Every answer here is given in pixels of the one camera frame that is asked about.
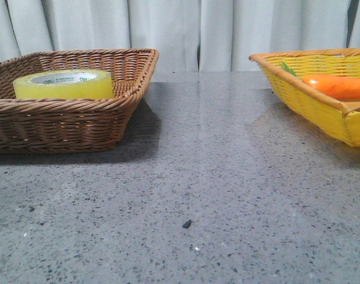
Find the table surface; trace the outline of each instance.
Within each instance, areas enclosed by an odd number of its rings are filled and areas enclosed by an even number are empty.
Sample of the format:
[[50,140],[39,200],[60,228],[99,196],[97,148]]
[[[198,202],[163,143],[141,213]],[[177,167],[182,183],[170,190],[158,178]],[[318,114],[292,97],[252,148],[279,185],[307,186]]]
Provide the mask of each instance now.
[[114,150],[0,155],[0,283],[360,283],[360,149],[260,72],[155,74]]

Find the basket rim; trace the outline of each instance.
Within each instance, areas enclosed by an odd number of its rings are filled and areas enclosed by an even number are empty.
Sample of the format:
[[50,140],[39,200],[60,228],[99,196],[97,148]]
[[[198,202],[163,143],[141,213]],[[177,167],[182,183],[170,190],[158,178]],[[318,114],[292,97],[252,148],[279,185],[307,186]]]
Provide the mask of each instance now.
[[261,67],[266,68],[274,76],[285,80],[290,85],[296,87],[306,95],[313,99],[330,105],[331,107],[338,109],[342,112],[343,116],[347,116],[350,112],[360,111],[360,101],[357,102],[345,102],[334,99],[324,93],[313,89],[311,86],[303,83],[302,80],[282,70],[280,67],[275,66],[268,62],[266,59],[272,57],[303,57],[303,56],[359,56],[360,49],[319,49],[319,50],[296,50],[288,52],[275,52],[275,53],[255,53],[249,56],[250,61],[257,62]]
[[81,111],[97,111],[108,108],[123,108],[130,105],[133,101],[139,101],[143,94],[139,90],[142,83],[147,81],[155,71],[155,64],[159,58],[159,52],[156,49],[92,49],[92,50],[69,50],[69,51],[38,51],[35,53],[25,54],[0,62],[0,67],[8,66],[21,59],[28,59],[36,56],[52,55],[79,55],[79,54],[110,54],[110,53],[141,53],[148,52],[150,56],[145,63],[145,67],[140,76],[135,80],[130,90],[124,92],[118,98],[110,99],[0,99],[0,112],[57,112],[62,110],[76,109]]

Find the small black debris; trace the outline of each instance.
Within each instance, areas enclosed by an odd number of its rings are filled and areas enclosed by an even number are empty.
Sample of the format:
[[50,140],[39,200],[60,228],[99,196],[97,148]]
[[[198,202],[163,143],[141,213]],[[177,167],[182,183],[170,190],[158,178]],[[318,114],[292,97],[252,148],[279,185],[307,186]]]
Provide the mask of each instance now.
[[187,222],[185,222],[183,225],[182,225],[182,227],[183,228],[189,228],[189,226],[192,224],[192,220],[191,219],[189,219]]

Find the green carrot leaf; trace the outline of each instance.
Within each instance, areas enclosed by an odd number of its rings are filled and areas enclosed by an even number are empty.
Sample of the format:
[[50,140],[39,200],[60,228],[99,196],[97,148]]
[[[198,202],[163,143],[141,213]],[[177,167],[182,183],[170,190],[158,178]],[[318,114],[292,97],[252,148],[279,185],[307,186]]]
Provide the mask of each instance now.
[[293,70],[293,68],[290,68],[285,62],[280,63],[281,69],[284,71],[287,71],[288,73],[291,73],[293,76],[297,76],[296,72]]

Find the brown wicker basket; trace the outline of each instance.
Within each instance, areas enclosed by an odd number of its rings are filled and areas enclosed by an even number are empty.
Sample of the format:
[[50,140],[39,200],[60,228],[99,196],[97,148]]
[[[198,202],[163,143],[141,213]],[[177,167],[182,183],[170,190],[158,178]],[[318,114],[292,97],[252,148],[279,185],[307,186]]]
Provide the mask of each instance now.
[[[154,49],[38,52],[0,63],[0,153],[106,151],[123,137],[147,91]],[[48,70],[111,73],[113,99],[15,99],[13,80]]]

